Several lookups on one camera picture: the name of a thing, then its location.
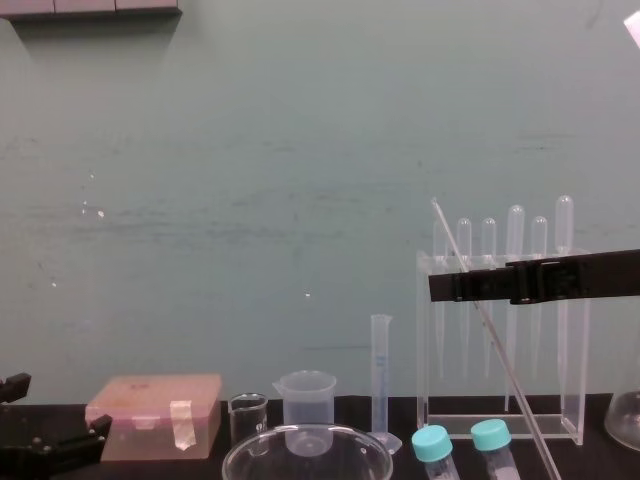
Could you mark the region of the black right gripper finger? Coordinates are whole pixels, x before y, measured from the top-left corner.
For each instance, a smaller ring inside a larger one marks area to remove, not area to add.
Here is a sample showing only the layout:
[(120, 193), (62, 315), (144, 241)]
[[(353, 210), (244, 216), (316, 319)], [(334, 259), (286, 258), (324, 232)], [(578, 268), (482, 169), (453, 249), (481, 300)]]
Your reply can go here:
[(431, 275), (429, 293), (434, 302), (507, 300), (512, 304), (637, 297), (639, 252), (515, 261), (494, 270)]

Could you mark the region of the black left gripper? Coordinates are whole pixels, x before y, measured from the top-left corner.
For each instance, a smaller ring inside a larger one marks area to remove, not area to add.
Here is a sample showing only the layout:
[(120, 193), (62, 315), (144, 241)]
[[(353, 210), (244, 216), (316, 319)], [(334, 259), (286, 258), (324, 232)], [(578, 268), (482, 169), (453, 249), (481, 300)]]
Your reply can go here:
[[(31, 376), (19, 373), (0, 381), (0, 403), (27, 396)], [(1, 406), (1, 478), (51, 479), (63, 468), (55, 455), (101, 455), (112, 419), (103, 415), (84, 420), (57, 421), (54, 411), (39, 406)]]

